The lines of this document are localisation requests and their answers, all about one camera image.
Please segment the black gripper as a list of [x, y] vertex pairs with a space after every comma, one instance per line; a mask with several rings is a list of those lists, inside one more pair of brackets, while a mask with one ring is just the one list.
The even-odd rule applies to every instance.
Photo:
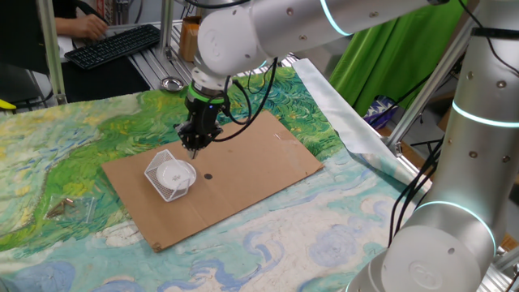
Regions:
[[187, 150], [190, 159], [196, 159], [199, 152], [210, 145], [223, 132], [217, 116], [221, 105], [210, 104], [200, 99], [185, 101], [188, 119], [174, 125], [174, 130]]

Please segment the person's bare hand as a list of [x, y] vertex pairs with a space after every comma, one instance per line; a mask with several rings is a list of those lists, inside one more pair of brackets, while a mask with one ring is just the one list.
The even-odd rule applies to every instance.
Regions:
[[105, 34], [108, 25], [96, 15], [86, 15], [71, 21], [71, 35], [97, 40]]

